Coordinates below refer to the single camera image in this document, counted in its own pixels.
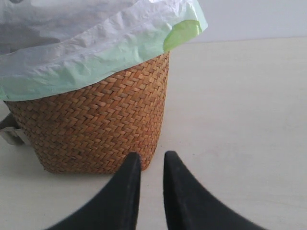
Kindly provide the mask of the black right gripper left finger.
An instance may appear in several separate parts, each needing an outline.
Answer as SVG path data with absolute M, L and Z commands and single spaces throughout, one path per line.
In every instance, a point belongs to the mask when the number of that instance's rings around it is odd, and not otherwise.
M 129 153 L 105 187 L 50 230 L 134 230 L 140 202 L 141 159 Z

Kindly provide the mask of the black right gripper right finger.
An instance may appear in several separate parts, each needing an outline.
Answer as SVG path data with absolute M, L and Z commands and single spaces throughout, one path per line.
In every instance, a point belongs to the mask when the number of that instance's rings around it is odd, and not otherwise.
M 164 156 L 163 197 L 170 230 L 260 230 L 231 210 L 188 170 L 175 151 Z

